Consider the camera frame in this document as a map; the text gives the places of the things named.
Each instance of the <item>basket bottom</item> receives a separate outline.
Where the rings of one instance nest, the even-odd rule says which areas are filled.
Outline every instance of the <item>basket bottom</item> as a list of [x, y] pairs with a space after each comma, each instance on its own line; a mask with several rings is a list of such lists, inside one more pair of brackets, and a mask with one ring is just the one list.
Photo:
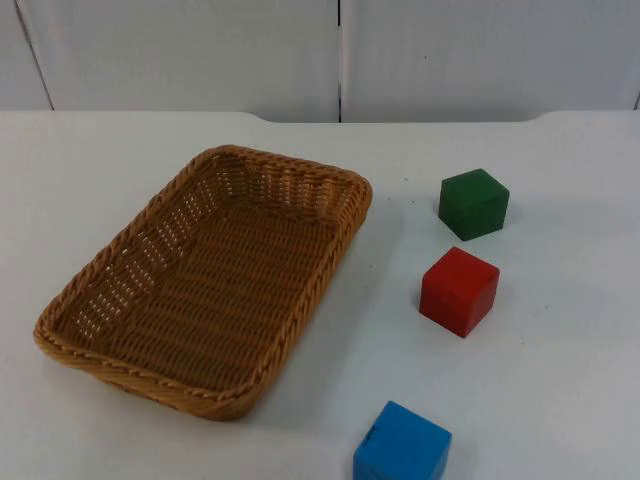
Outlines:
[[102, 343], [103, 353], [190, 387], [225, 391], [246, 383], [333, 236], [320, 221], [222, 208]]

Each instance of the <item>wooden block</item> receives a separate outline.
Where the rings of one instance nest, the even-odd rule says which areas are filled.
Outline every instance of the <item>wooden block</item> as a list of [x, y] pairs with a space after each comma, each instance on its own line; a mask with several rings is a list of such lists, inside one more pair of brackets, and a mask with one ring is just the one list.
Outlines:
[[500, 230], [509, 190], [481, 168], [442, 181], [438, 216], [461, 240]]
[[354, 480], [438, 480], [451, 433], [395, 402], [384, 407], [353, 457]]
[[491, 310], [500, 270], [453, 247], [422, 277], [420, 313], [464, 338]]

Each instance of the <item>blue cube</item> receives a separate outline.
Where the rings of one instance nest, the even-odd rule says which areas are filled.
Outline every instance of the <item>blue cube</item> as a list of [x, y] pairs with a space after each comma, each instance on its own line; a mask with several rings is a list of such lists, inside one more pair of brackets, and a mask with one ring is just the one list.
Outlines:
[[353, 456], [354, 480], [438, 480], [451, 433], [389, 402]]

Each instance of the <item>green cube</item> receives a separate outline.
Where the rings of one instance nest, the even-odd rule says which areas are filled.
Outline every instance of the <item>green cube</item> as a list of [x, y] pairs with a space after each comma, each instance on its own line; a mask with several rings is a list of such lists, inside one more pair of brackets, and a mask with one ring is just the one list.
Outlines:
[[445, 178], [438, 216], [461, 240], [500, 230], [509, 190], [483, 169]]

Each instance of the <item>woven basket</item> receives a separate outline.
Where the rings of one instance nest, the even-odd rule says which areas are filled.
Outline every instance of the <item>woven basket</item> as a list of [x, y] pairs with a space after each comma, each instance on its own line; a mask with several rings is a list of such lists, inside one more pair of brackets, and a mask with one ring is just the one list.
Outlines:
[[240, 417], [282, 368], [370, 203], [353, 172], [207, 150], [53, 299], [35, 341], [127, 392]]

